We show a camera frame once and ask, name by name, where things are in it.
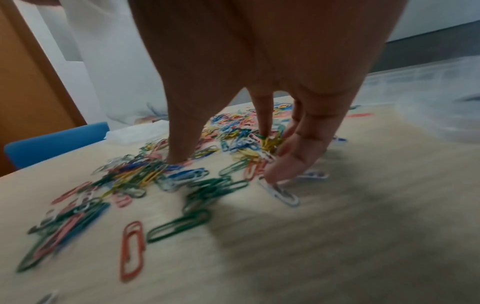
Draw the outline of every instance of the table surface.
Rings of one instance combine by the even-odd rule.
[[[53,199],[143,144],[97,143],[0,178],[0,302],[58,290],[59,304],[478,303],[480,146],[430,137],[389,106],[363,111],[374,115],[346,118],[338,135],[349,142],[314,166],[330,179],[287,187],[300,207],[252,182],[212,206],[207,225],[147,244],[129,283],[119,280],[123,228],[140,220],[147,232],[181,216],[185,191],[150,186],[58,255],[15,268],[36,241],[26,231]],[[217,153],[194,167],[215,174],[230,163]]]

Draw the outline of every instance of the chair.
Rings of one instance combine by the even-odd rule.
[[[19,140],[5,145],[5,155],[17,169],[99,142],[110,130],[106,122]]]

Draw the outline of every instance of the wooden table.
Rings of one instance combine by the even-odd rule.
[[[349,143],[315,165],[330,179],[287,187],[300,207],[253,182],[213,206],[209,224],[148,244],[142,272],[126,284],[123,228],[140,220],[146,233],[181,216],[185,190],[153,185],[60,254],[15,268],[36,240],[26,231],[53,199],[142,144],[97,143],[0,178],[0,302],[35,303],[56,289],[59,304],[478,303],[480,147],[429,137],[388,106],[364,110],[374,115],[345,119],[338,134]],[[196,167],[216,174],[230,163],[217,153]]]

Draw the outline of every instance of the pile of paper clips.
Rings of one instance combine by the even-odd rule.
[[[263,179],[265,166],[274,161],[274,153],[282,142],[284,123],[291,117],[291,104],[275,104],[273,131],[264,138],[257,131],[257,117],[254,109],[245,112],[214,116],[205,126],[197,149],[192,157],[179,165],[168,165],[164,159],[169,145],[167,139],[147,143],[138,155],[126,155],[109,161],[94,171],[104,173],[95,182],[86,182],[51,202],[52,205],[75,199],[59,210],[50,210],[40,223],[28,234],[39,235],[17,267],[18,272],[38,265],[47,255],[59,252],[71,239],[89,227],[109,207],[110,203],[119,208],[129,206],[134,198],[147,194],[147,187],[156,184],[161,190],[174,192],[185,186],[191,189],[182,209],[183,217],[162,224],[147,232],[146,242],[153,243],[192,229],[210,221],[212,214],[206,209],[220,197],[245,188],[258,177],[259,184],[271,195],[288,206],[296,207],[299,199],[279,187],[269,185]],[[231,154],[235,163],[222,169],[218,178],[204,179],[209,175],[205,168],[183,170],[218,151]],[[243,170],[243,179],[234,181],[232,174]],[[308,172],[303,178],[325,179],[326,174]],[[138,244],[137,268],[127,271],[130,261],[129,238],[136,237]],[[123,231],[120,249],[120,279],[127,282],[135,278],[143,267],[145,241],[142,223],[135,221]]]

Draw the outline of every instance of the light wood tabletop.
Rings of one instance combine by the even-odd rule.
[[[338,135],[348,143],[314,166],[328,180],[286,186],[299,207],[254,181],[211,206],[208,224],[147,244],[129,283],[119,280],[124,227],[139,220],[146,233],[180,217],[186,189],[152,185],[59,254],[15,269],[37,239],[27,230],[53,199],[143,143],[100,142],[0,178],[0,302],[35,303],[58,290],[59,304],[479,303],[480,146],[430,137],[390,106],[362,111],[374,115],[346,118]],[[192,167],[215,177],[232,162],[217,152]]]

